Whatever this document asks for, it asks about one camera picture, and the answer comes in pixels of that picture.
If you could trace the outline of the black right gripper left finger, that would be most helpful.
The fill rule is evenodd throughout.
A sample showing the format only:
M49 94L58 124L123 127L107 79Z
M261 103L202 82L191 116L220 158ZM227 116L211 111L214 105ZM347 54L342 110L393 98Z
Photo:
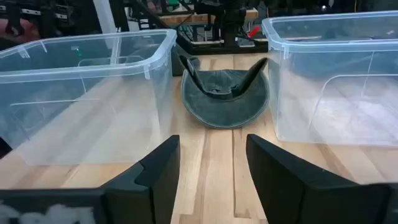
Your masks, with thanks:
M180 136L173 135L103 185L106 224L170 224L180 176Z

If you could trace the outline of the black equipment rack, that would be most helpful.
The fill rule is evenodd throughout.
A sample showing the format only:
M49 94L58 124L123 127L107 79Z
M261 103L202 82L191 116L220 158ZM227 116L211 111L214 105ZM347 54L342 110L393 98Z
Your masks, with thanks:
M93 0L0 0L0 40L102 33Z

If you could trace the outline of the clear plastic storage bin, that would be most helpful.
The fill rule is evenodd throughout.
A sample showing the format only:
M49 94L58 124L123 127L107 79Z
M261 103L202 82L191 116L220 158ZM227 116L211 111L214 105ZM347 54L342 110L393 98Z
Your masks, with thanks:
M272 17L262 31L279 140L398 146L398 11Z
M30 166L134 162L170 136L172 29L0 52L0 139Z

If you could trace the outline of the white post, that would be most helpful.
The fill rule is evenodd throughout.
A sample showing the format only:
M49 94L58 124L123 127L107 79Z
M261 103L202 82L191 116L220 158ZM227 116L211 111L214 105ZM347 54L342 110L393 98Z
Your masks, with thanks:
M113 14L109 0L93 0L98 21L101 26L102 33L115 33L117 28L114 23Z

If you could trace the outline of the black metal table frame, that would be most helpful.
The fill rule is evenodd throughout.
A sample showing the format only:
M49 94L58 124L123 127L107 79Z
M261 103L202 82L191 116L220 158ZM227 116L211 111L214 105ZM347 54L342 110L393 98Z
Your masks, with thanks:
M129 7L134 12L136 19L148 19L150 29L169 29L167 25L160 19L160 16L172 16L181 14L196 14L194 4L197 0L173 0L177 4L185 8L184 11L169 11L168 7L173 5L170 0L112 0L113 14L116 13L116 6ZM252 9L251 0L247 1L246 10ZM253 38L249 38L247 33L240 27L237 37L235 38L237 46L225 47L224 40L221 38L221 31L215 24L216 16L208 15L206 31L212 31L212 40L209 44L195 44L194 40L186 34L181 34L180 28L185 25L181 23L172 27L177 31L177 47L172 51L173 76L181 76L183 73L182 64L179 55L217 55L217 54L248 54L260 53L265 51L265 43Z

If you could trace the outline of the wooden workbench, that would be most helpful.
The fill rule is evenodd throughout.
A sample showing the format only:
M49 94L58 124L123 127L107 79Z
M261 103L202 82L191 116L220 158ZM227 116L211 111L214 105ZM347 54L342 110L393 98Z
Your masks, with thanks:
M253 21L258 18L257 9L249 9L246 11L246 21ZM172 16L160 16L160 19L165 22L169 26L177 26L181 23L188 24L206 24L208 22L207 14L181 14L181 15L172 15Z

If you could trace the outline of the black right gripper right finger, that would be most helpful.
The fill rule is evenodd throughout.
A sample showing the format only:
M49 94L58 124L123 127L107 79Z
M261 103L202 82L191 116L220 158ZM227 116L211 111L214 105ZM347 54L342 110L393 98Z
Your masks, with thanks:
M391 184L357 184L249 134L249 170L269 224L391 224Z

